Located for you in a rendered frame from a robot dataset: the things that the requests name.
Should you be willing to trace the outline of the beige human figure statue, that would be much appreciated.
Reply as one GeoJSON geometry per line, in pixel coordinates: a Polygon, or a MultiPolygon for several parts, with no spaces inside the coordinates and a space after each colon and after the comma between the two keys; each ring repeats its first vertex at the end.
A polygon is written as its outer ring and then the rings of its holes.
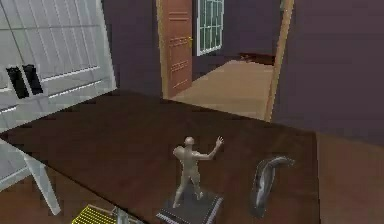
{"type": "Polygon", "coordinates": [[[213,150],[202,154],[193,149],[194,138],[186,137],[184,145],[173,150],[182,165],[180,183],[175,196],[157,213],[158,219],[165,224],[213,224],[223,198],[201,188],[198,162],[212,160],[223,143],[219,136],[213,150]]]}

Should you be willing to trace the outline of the brown panelled room door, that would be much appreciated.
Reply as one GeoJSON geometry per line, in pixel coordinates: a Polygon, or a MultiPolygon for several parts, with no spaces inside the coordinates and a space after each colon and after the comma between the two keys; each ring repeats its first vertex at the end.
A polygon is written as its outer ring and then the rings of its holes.
{"type": "Polygon", "coordinates": [[[192,0],[162,0],[166,59],[166,97],[172,98],[192,83],[192,0]]]}

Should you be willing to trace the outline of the dark brown wooden table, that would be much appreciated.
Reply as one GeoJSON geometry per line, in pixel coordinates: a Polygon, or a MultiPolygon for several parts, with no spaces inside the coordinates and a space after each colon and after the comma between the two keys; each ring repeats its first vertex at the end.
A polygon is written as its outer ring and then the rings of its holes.
{"type": "Polygon", "coordinates": [[[144,219],[174,195],[185,137],[212,161],[199,165],[203,188],[222,196],[214,224],[320,224],[317,142],[310,131],[198,106],[115,90],[1,133],[1,139],[97,195],[144,219]],[[250,211],[258,163],[294,159],[276,170],[264,218],[250,211]]]}

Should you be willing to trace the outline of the dark brown low furniture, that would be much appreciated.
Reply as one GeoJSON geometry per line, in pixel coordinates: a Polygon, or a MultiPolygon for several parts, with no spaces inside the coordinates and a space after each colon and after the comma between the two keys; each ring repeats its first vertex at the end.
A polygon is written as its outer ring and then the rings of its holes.
{"type": "Polygon", "coordinates": [[[240,53],[240,59],[246,62],[255,62],[264,65],[273,65],[275,63],[274,55],[259,54],[259,53],[240,53]]]}

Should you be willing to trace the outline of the white framed window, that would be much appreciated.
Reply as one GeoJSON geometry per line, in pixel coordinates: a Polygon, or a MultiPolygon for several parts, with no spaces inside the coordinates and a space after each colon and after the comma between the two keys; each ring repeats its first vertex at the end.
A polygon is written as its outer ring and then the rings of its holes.
{"type": "Polygon", "coordinates": [[[224,0],[197,0],[198,56],[219,50],[223,45],[224,0]]]}

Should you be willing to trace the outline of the grey curved sculpture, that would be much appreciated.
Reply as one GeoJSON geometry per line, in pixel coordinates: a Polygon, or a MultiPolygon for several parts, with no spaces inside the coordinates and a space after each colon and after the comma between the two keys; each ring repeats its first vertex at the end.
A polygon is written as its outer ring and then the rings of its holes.
{"type": "Polygon", "coordinates": [[[294,164],[295,161],[291,158],[276,156],[264,159],[257,165],[250,193],[250,210],[256,218],[261,219],[265,216],[276,169],[280,165],[292,166],[294,164]]]}

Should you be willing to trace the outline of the black rectangular panel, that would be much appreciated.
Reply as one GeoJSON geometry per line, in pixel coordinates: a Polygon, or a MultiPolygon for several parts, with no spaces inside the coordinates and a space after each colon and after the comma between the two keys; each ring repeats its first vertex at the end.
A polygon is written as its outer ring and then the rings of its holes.
{"type": "Polygon", "coordinates": [[[29,96],[27,87],[24,83],[22,73],[18,67],[10,67],[6,69],[7,74],[10,78],[12,86],[16,92],[16,95],[19,99],[23,99],[29,96]]]}
{"type": "Polygon", "coordinates": [[[37,70],[33,64],[23,66],[23,71],[27,78],[29,87],[33,95],[41,94],[43,92],[41,83],[37,76],[37,70]]]}

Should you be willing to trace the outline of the white grid frame chair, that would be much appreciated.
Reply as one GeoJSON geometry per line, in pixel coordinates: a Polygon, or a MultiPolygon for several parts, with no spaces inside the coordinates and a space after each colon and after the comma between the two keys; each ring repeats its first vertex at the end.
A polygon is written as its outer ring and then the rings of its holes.
{"type": "Polygon", "coordinates": [[[33,177],[52,214],[59,214],[61,208],[45,165],[0,139],[0,192],[29,176],[33,177]]]}

